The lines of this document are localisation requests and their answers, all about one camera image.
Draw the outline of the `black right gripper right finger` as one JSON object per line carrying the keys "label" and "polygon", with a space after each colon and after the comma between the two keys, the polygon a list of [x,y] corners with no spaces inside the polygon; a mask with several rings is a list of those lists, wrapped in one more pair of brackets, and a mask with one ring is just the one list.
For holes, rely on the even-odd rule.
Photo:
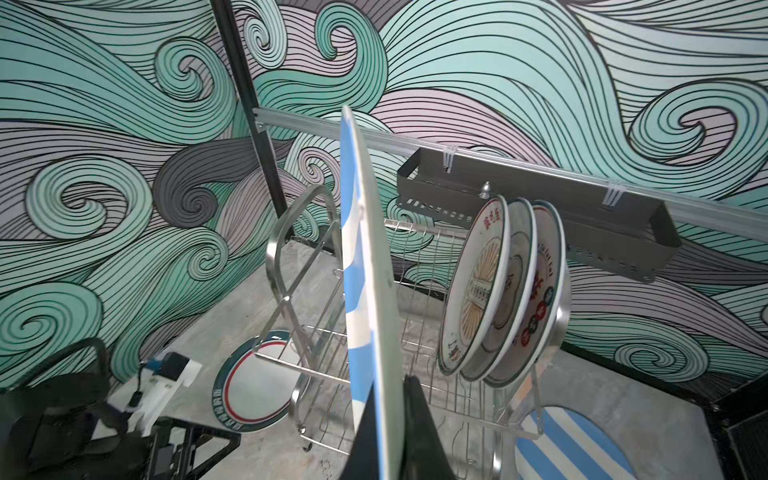
{"label": "black right gripper right finger", "polygon": [[437,428],[416,376],[406,376],[405,443],[402,479],[455,479]]}

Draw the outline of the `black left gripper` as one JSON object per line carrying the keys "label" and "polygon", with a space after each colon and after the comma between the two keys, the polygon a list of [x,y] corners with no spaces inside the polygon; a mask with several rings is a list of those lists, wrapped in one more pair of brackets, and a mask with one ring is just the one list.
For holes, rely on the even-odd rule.
{"label": "black left gripper", "polygon": [[[74,354],[94,350],[96,368],[37,379]],[[128,431],[128,415],[107,402],[107,351],[98,338],[64,347],[1,389],[3,479],[201,479],[236,450],[242,435],[160,417],[150,440]],[[199,465],[198,450],[224,445]]]}

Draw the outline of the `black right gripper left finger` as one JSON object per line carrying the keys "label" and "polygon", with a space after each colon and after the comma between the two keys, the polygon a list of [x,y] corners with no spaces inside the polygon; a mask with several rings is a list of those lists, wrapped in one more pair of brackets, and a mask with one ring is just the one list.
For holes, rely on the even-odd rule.
{"label": "black right gripper left finger", "polygon": [[371,387],[340,480],[378,480],[378,439],[374,387]]}

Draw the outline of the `blue cream striped plate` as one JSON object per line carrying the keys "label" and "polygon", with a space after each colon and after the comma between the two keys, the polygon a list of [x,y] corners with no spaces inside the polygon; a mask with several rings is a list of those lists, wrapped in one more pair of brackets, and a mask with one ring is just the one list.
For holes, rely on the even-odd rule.
{"label": "blue cream striped plate", "polygon": [[405,446],[399,316],[389,243],[370,154],[352,109],[342,107],[341,231],[350,392],[355,431],[375,420],[376,473],[398,479]]}

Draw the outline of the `white plate teal red rim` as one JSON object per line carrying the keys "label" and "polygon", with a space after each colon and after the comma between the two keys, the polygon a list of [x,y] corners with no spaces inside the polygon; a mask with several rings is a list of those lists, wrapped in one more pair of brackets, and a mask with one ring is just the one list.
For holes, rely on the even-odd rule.
{"label": "white plate teal red rim", "polygon": [[286,330],[272,330],[265,340],[249,339],[226,359],[213,383],[211,405],[216,419],[235,432],[257,432],[285,417],[300,376],[262,359],[259,352],[293,364],[300,361]]}

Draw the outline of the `white plate red characters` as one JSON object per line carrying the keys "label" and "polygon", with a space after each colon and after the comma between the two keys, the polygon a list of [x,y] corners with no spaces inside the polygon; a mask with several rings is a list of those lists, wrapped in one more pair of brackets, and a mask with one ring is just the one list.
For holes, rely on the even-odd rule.
{"label": "white plate red characters", "polygon": [[518,319],[511,347],[501,362],[484,378],[493,388],[513,384],[542,354],[552,332],[563,297],[566,265],[565,229],[556,207],[545,200],[532,203],[537,242],[535,275],[527,303]]}

